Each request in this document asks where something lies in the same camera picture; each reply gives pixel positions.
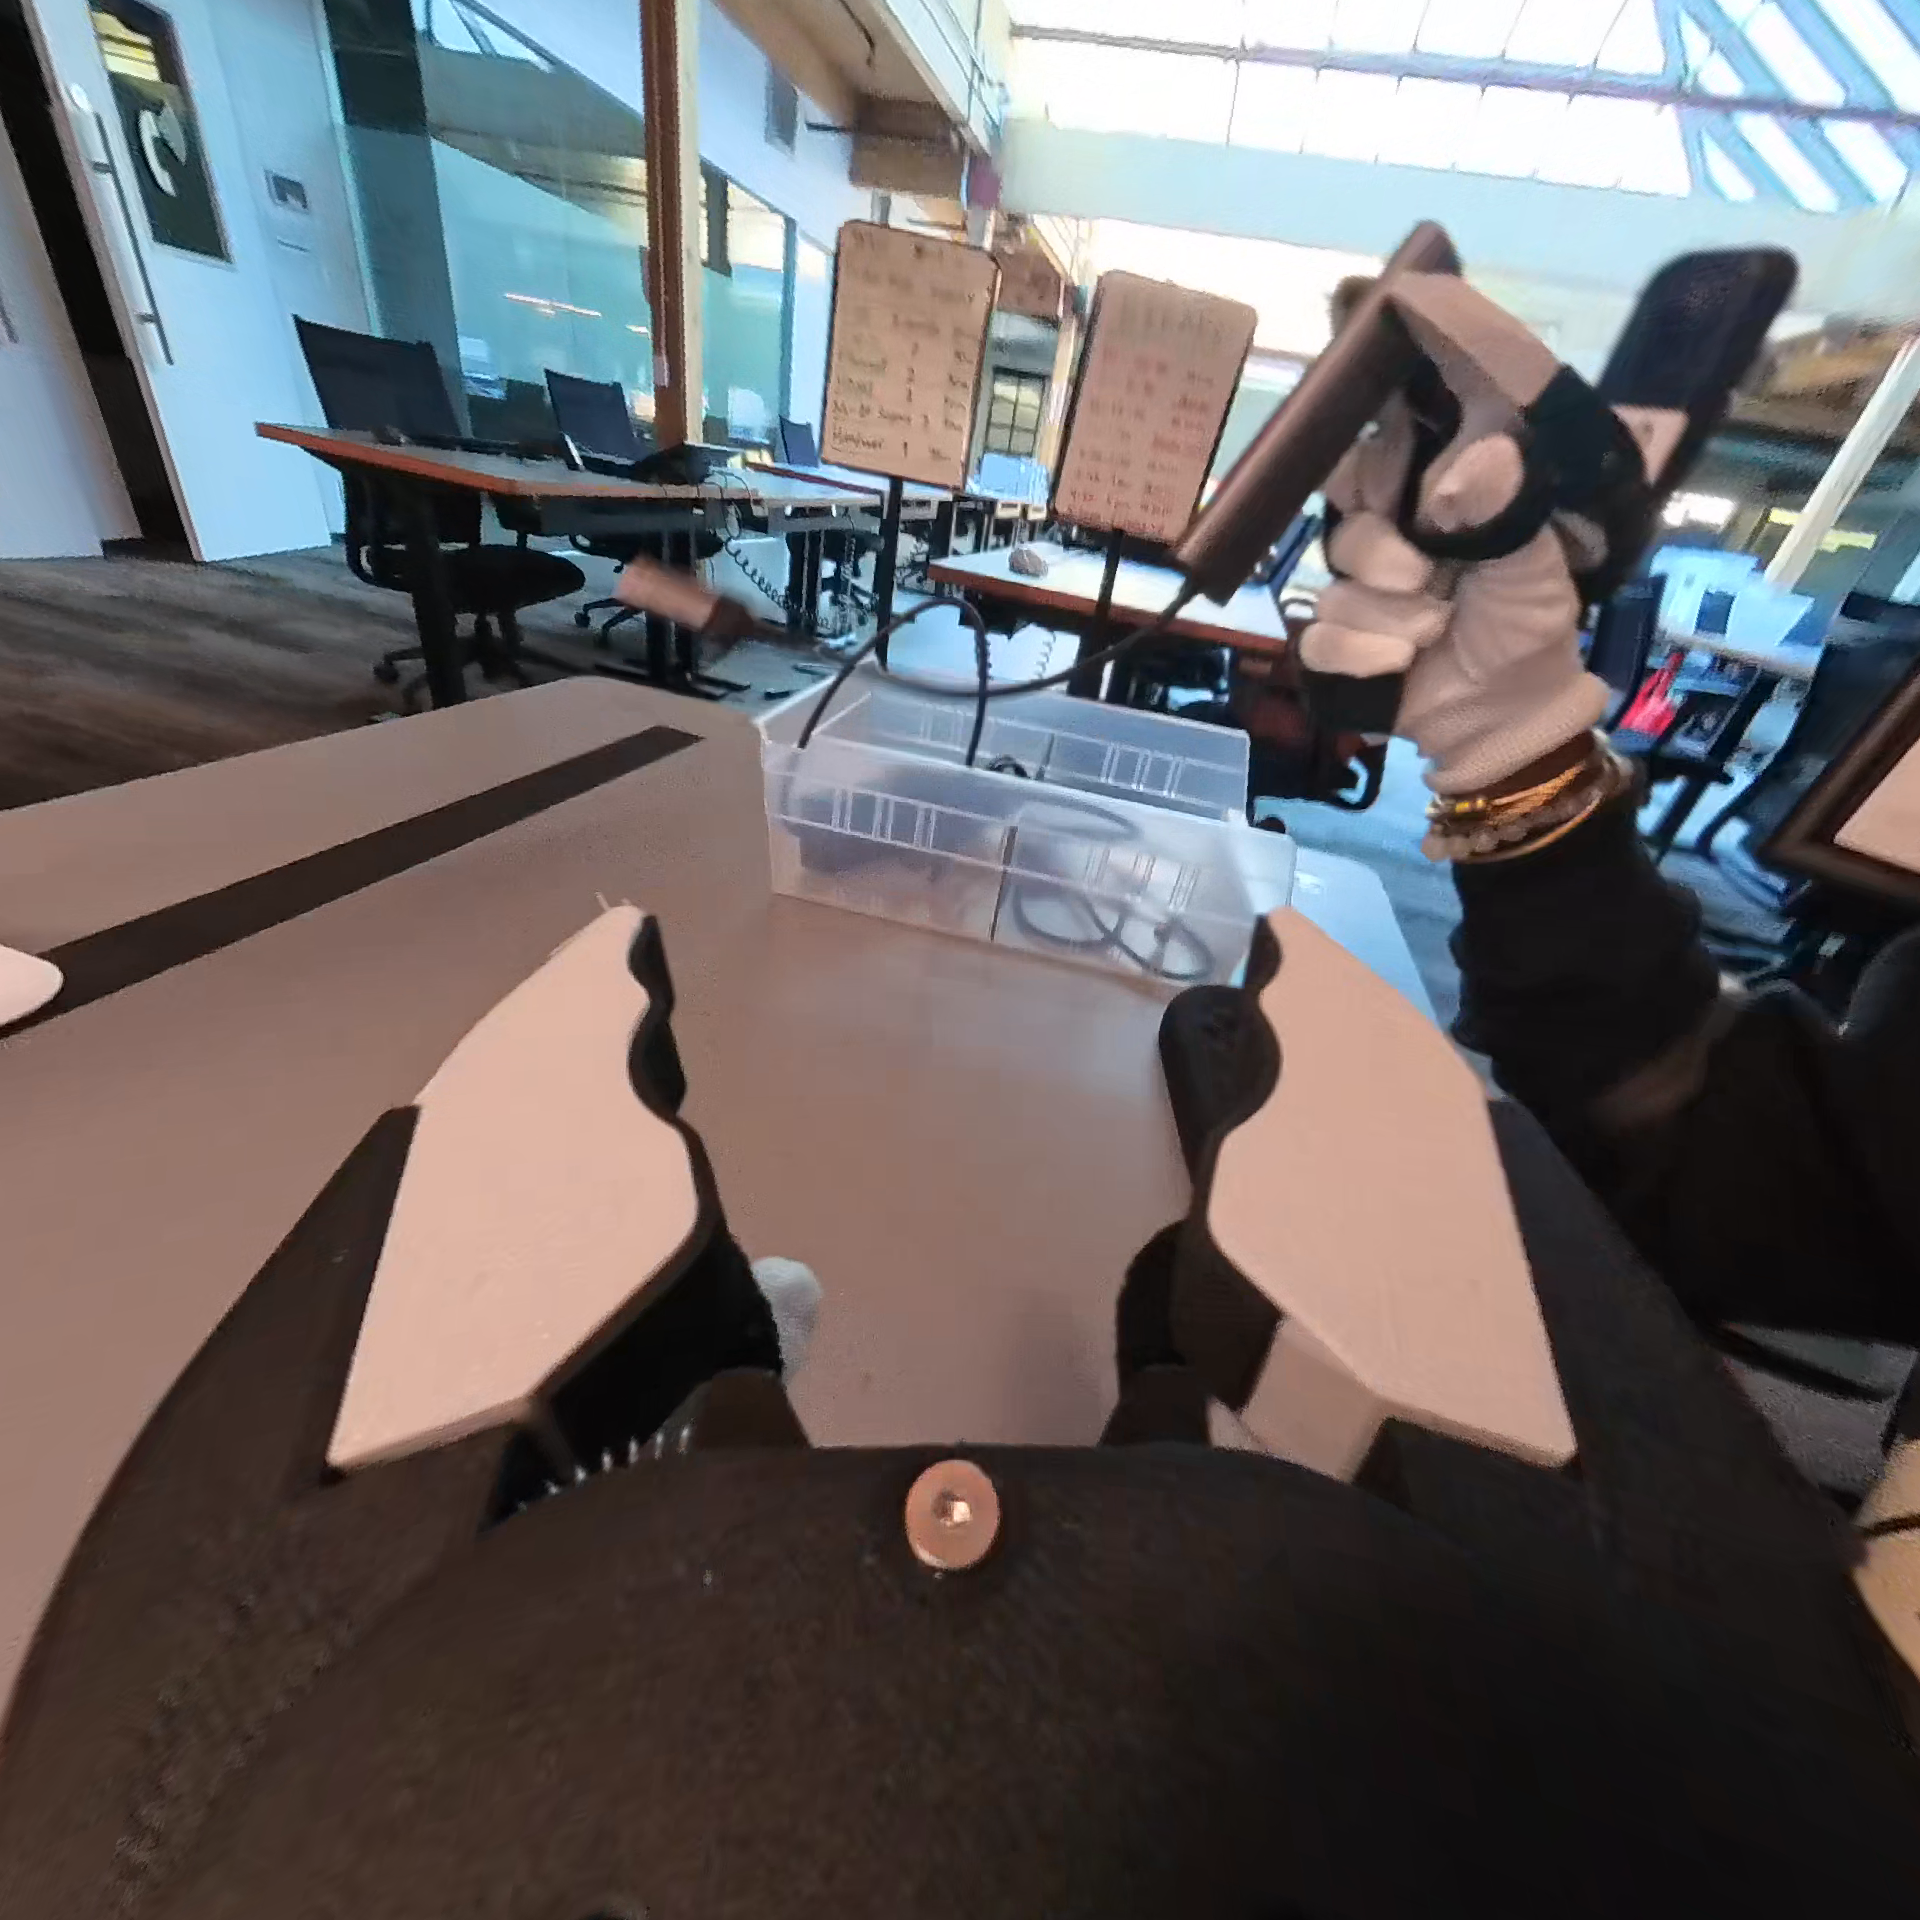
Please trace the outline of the black office chair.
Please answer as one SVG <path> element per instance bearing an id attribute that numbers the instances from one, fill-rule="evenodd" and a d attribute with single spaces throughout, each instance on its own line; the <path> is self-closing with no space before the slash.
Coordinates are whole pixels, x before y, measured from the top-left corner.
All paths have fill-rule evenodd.
<path id="1" fill-rule="evenodd" d="M 550 416 L 559 432 L 566 465 L 602 478 L 635 481 L 647 446 L 632 425 L 626 392 L 614 381 L 543 371 Z M 626 559 L 664 559 L 664 533 L 659 512 L 635 503 L 589 500 L 566 525 L 570 543 L 596 559 L 623 569 Z"/>
<path id="2" fill-rule="evenodd" d="M 398 343 L 347 327 L 295 320 L 323 420 L 371 446 L 420 452 L 478 452 L 460 429 L 440 361 L 430 343 Z M 374 678 L 404 710 L 440 703 L 467 673 L 524 688 L 546 677 L 578 677 L 582 664 L 527 646 L 524 611 L 558 603 L 584 588 L 565 557 L 487 536 L 487 495 L 478 487 L 388 469 L 336 464 L 343 480 L 343 551 L 365 588 L 402 593 L 416 641 L 383 655 Z"/>

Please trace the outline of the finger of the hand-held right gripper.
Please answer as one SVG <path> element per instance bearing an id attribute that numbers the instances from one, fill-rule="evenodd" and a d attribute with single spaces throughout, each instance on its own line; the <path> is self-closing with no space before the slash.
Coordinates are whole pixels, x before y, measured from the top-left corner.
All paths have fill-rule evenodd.
<path id="1" fill-rule="evenodd" d="M 1387 307 L 1462 401 L 1527 409 L 1564 371 L 1522 320 L 1453 275 L 1390 275 Z"/>

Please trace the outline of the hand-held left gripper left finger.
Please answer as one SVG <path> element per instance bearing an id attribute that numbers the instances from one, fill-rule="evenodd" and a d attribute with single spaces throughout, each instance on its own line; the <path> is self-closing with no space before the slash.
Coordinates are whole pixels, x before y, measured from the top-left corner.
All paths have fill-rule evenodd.
<path id="1" fill-rule="evenodd" d="M 596 1459 L 576 1380 L 714 1260 L 722 1211 L 670 1032 L 661 925 L 610 904 L 434 1069 L 374 1255 L 326 1465 L 520 1428 Z"/>

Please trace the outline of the black framed sign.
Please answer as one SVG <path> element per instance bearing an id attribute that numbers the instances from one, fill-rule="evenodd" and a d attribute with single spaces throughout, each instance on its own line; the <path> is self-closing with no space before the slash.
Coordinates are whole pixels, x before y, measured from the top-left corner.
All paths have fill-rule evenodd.
<path id="1" fill-rule="evenodd" d="M 1790 879 L 1886 908 L 1918 908 L 1918 662 L 1835 749 L 1759 845 Z"/>

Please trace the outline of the clear plastic bin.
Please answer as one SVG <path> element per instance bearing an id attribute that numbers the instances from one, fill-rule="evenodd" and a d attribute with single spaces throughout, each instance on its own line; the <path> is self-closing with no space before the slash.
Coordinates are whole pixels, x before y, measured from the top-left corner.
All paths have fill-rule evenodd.
<path id="1" fill-rule="evenodd" d="M 762 717 L 762 774 L 863 760 L 946 771 L 997 839 L 939 879 L 805 872 L 768 824 L 772 888 L 808 904 L 1118 974 L 1152 992 L 1240 981 L 1255 928 L 1290 904 L 1295 852 L 1245 821 L 1244 736 L 1059 693 L 974 707 L 859 671 L 813 732 L 813 702 Z"/>

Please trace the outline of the wooden ceiling post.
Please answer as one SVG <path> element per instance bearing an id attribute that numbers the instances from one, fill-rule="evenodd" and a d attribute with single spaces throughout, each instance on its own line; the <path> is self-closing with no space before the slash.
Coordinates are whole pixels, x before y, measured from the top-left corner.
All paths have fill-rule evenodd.
<path id="1" fill-rule="evenodd" d="M 639 3 L 637 19 L 655 443 L 672 447 L 704 428 L 700 5 Z"/>

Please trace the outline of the person's right forearm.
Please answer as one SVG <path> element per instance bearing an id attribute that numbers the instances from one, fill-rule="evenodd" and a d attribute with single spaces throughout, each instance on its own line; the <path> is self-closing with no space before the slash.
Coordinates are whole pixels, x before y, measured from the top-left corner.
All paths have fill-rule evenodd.
<path id="1" fill-rule="evenodd" d="M 1458 860 L 1466 1043 L 1618 1215 L 1724 1169 L 1782 1116 L 1780 1032 L 1731 992 L 1628 800 Z"/>

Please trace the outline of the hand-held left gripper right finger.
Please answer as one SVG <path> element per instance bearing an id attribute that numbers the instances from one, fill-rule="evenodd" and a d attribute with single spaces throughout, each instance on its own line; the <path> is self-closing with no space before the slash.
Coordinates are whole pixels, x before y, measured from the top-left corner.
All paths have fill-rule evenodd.
<path id="1" fill-rule="evenodd" d="M 1230 1447 L 1350 1480 L 1397 1421 L 1576 1452 L 1482 1080 L 1295 908 L 1234 992 L 1253 1086 L 1199 1136 L 1173 1336 Z"/>

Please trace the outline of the long wooden desk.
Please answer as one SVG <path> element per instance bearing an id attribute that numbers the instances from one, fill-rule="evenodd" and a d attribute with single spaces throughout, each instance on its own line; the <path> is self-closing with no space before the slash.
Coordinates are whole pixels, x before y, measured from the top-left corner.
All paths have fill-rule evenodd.
<path id="1" fill-rule="evenodd" d="M 1045 543 L 1054 547 L 1054 563 L 1043 580 L 1020 580 L 1008 574 L 1010 547 L 925 563 L 927 584 L 964 598 L 992 632 L 1020 632 L 1032 625 L 1072 640 L 1072 649 L 1047 671 L 1005 678 L 994 669 L 994 693 L 1012 697 L 1069 683 L 1098 689 L 1101 664 L 1110 655 L 1120 655 L 1120 664 L 1135 664 L 1142 654 L 1224 649 L 1248 657 L 1280 660 L 1295 649 L 1298 636 L 1290 628 L 1271 589 L 1244 584 L 1224 603 L 1207 597 L 1182 598 L 1184 577 L 1178 569 L 1139 559 L 1120 564 L 1112 597 L 1120 641 L 1104 646 L 1098 638 L 1104 553 Z"/>

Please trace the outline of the person's right hand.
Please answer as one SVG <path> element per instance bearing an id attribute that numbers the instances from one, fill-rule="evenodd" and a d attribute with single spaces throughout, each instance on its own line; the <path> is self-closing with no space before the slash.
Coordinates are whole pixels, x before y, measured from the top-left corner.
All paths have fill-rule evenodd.
<path id="1" fill-rule="evenodd" d="M 1418 460 L 1415 413 L 1391 397 L 1333 469 L 1330 584 L 1298 641 L 1312 710 L 1378 683 L 1399 693 L 1362 733 L 1407 741 L 1439 800 L 1514 783 L 1594 733 L 1605 693 L 1576 646 L 1576 588 L 1555 531 L 1477 564 L 1436 559 L 1399 525 Z"/>

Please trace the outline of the wooden office desk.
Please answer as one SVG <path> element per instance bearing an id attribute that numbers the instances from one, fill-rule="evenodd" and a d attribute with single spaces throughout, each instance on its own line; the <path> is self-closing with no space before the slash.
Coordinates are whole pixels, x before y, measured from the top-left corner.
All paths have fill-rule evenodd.
<path id="1" fill-rule="evenodd" d="M 290 422 L 259 422 L 255 433 L 267 443 L 296 447 L 333 470 L 336 464 L 355 464 L 475 487 L 487 495 L 487 540 L 500 543 L 511 543 L 517 535 L 525 535 L 531 547 L 570 543 L 566 527 L 573 512 L 589 500 L 614 500 L 621 507 L 635 503 L 639 512 L 659 512 L 664 559 L 630 557 L 614 571 L 621 606 L 647 620 L 655 638 L 648 660 L 635 664 L 614 655 L 566 657 L 580 662 L 582 669 L 605 667 L 614 677 L 694 689 L 709 700 L 720 695 L 720 686 L 700 671 L 693 636 L 706 630 L 714 615 L 702 603 L 704 584 L 691 576 L 688 559 L 702 540 L 845 533 L 856 512 L 879 504 L 874 491 L 763 465 L 720 465 L 691 485 L 621 481 L 576 470 L 559 460 L 520 456 L 507 449 L 474 454 L 394 449 L 371 446 L 360 433 Z M 420 707 L 460 703 L 467 693 L 469 683 L 464 689 L 443 693 L 440 703 Z"/>

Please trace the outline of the white door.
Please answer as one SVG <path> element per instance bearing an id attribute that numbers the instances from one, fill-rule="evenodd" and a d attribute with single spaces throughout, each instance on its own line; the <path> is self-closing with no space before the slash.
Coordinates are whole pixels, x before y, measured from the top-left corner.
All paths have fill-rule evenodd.
<path id="1" fill-rule="evenodd" d="M 368 302 L 347 205 L 339 88 L 319 5 L 162 3 L 182 46 L 230 263 L 154 239 L 88 5 L 21 5 L 86 263 L 109 316 L 104 405 L 138 531 L 197 563 L 324 547 L 343 524 L 318 460 L 267 443 L 259 422 L 323 422 L 295 320 L 360 327 Z M 103 112 L 127 175 L 176 367 L 139 356 L 63 87 Z"/>

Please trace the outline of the person's black printed hoodie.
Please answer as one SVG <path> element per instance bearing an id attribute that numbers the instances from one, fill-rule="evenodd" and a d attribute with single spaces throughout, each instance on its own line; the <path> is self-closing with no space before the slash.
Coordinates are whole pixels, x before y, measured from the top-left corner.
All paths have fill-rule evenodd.
<path id="1" fill-rule="evenodd" d="M 1653 1165 L 1644 1251 L 1700 1325 L 1916 1350 L 1916 932 L 1867 965 L 1845 1020 L 1790 990 L 1742 997 Z"/>

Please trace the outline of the dark door poster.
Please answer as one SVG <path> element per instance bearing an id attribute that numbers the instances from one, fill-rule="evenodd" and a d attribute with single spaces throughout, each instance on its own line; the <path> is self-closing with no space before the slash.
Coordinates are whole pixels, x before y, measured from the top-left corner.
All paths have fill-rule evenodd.
<path id="1" fill-rule="evenodd" d="M 93 3 L 86 13 L 154 239 L 228 264 L 228 235 L 174 19 L 147 3 Z"/>

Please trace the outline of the grey usb hub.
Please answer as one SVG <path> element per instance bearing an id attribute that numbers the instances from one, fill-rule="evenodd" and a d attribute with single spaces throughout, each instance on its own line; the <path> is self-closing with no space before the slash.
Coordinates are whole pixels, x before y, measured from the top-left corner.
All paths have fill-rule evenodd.
<path id="1" fill-rule="evenodd" d="M 1446 229 L 1415 224 L 1173 547 L 1171 564 L 1184 588 L 1222 603 L 1253 576 L 1427 358 L 1391 294 L 1407 277 L 1458 277 L 1458 269 Z"/>

